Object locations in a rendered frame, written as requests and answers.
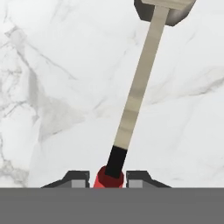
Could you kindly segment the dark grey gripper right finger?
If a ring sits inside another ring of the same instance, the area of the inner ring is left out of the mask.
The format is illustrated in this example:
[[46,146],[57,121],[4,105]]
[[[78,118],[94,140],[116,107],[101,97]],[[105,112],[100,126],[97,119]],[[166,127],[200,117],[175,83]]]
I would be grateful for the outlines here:
[[126,171],[127,188],[169,188],[151,177],[147,171]]

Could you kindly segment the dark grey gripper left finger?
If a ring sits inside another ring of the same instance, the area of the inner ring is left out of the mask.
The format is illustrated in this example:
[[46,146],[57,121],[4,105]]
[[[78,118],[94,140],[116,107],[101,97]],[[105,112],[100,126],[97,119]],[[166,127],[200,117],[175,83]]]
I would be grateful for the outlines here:
[[68,171],[62,179],[44,185],[44,188],[89,188],[89,178],[89,171]]

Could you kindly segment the beige spatula with red handle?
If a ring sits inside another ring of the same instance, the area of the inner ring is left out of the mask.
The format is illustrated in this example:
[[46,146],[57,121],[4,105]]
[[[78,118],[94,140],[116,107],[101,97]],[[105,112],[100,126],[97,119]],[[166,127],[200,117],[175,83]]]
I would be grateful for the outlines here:
[[137,123],[158,46],[166,26],[168,12],[168,8],[155,7],[108,162],[98,171],[94,188],[123,187],[124,175],[122,169],[124,161]]

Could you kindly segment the dark grey plate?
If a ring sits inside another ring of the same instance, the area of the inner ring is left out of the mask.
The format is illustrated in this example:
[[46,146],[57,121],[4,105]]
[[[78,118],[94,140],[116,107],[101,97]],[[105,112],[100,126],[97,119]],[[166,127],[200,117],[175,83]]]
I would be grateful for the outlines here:
[[150,22],[156,6],[169,9],[165,24],[174,26],[185,19],[196,0],[134,0],[136,12],[141,20]]

